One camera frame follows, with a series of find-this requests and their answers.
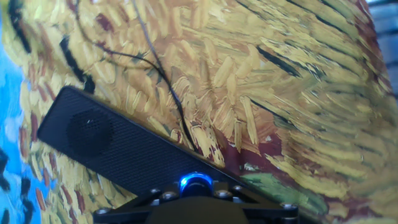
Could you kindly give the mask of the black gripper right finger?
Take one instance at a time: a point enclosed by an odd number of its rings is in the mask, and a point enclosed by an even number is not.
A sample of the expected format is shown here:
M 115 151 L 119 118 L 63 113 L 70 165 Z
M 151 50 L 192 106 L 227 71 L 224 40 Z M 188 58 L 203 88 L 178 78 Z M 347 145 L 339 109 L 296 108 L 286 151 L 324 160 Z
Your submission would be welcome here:
M 277 203 L 256 190 L 227 182 L 213 182 L 213 197 L 228 202 L 248 223 L 298 224 L 296 205 Z

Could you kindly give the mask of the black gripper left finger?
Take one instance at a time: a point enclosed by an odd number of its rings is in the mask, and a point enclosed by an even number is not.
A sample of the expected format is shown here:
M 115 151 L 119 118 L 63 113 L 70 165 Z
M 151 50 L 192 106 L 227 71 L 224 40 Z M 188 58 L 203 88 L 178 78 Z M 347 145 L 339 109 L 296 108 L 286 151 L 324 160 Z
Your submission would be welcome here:
M 186 182 L 175 182 L 163 189 L 154 188 L 118 208 L 99 208 L 93 213 L 95 223 L 185 223 L 182 198 Z

